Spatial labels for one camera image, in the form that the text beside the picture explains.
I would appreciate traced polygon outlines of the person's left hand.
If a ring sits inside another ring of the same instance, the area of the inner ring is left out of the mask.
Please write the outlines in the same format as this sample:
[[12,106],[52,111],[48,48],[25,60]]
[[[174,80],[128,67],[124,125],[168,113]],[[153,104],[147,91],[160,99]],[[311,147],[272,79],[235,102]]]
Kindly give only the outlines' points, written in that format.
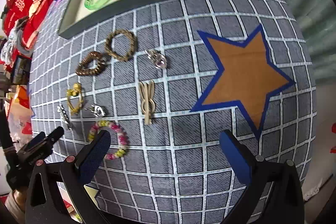
[[8,211],[20,224],[25,224],[27,191],[26,187],[12,190],[5,201]]

